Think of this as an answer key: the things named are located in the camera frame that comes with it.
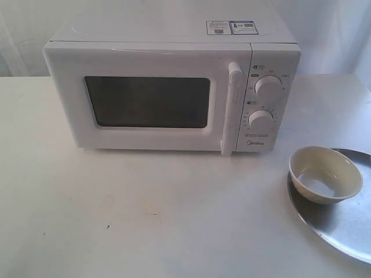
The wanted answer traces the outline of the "cream ceramic bowl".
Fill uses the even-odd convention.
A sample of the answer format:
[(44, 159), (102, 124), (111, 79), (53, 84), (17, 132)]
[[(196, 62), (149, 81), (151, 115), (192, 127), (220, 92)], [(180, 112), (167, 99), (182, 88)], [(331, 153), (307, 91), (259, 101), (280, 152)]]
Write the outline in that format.
[(335, 204), (357, 195), (362, 174), (345, 155), (310, 146), (296, 150), (289, 159), (289, 173), (296, 191), (318, 204)]

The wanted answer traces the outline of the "white microwave oven body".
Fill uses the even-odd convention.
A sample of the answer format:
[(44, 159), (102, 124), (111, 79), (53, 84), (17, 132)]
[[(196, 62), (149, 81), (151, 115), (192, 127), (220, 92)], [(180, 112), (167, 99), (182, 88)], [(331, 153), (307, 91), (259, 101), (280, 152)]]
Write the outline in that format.
[[(248, 82), (243, 101), (241, 123), (237, 150), (235, 152), (266, 152), (273, 149), (281, 125), (283, 114), (293, 78), (300, 59), (300, 49), (293, 38), (283, 28), (279, 32), (268, 35), (208, 35), (206, 23), (203, 28), (187, 30), (184, 35), (167, 34), (161, 27), (152, 26), (151, 30), (139, 33), (133, 30), (127, 35), (114, 37), (112, 34), (99, 36), (73, 35), (70, 28), (63, 28), (49, 42), (108, 42), (108, 43), (248, 43), (252, 48), (252, 59), (248, 74)], [(278, 77), (283, 86), (280, 96), (259, 97), (254, 89), (256, 82), (267, 75)], [(274, 125), (269, 130), (253, 130), (250, 128), (249, 116), (259, 110), (271, 112)]]

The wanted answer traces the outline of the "white printed warning label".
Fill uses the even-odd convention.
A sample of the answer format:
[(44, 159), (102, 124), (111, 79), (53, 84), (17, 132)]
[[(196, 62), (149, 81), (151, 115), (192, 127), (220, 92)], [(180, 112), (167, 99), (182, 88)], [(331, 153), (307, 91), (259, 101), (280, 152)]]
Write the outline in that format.
[(254, 21), (206, 21), (208, 35), (258, 35)]

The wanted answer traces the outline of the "lower white control knob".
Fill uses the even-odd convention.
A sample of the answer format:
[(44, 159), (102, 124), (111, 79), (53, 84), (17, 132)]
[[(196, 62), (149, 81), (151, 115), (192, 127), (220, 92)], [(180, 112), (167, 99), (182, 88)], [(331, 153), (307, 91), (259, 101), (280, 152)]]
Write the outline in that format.
[(253, 130), (269, 130), (274, 125), (274, 118), (271, 112), (259, 110), (249, 116), (248, 122)]

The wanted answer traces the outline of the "white control knob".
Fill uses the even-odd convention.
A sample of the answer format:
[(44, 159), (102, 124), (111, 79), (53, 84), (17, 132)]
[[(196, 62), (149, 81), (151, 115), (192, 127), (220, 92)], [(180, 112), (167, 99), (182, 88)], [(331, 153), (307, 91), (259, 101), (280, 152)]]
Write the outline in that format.
[(259, 97), (280, 96), (283, 92), (281, 80), (273, 75), (260, 78), (256, 82), (254, 89)]
[(249, 116), (248, 122), (253, 130), (269, 130), (274, 125), (274, 118), (271, 112), (259, 110)]

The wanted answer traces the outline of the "upper white control knob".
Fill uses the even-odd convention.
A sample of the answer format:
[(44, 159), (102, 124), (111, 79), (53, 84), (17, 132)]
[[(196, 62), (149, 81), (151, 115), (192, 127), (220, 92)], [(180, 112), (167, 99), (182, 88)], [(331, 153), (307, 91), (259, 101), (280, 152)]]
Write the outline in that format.
[(256, 82), (254, 89), (259, 97), (280, 96), (283, 92), (281, 80), (273, 75), (260, 78)]

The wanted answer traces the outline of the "round steel tray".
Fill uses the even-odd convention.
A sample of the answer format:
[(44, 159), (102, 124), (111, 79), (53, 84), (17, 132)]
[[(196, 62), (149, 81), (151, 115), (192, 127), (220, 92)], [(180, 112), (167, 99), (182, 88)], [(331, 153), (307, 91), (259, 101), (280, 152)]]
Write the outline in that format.
[(370, 263), (370, 154), (336, 149), (355, 163), (363, 187), (355, 196), (337, 203), (308, 200), (288, 174), (288, 194), (301, 220), (322, 240), (341, 252)]

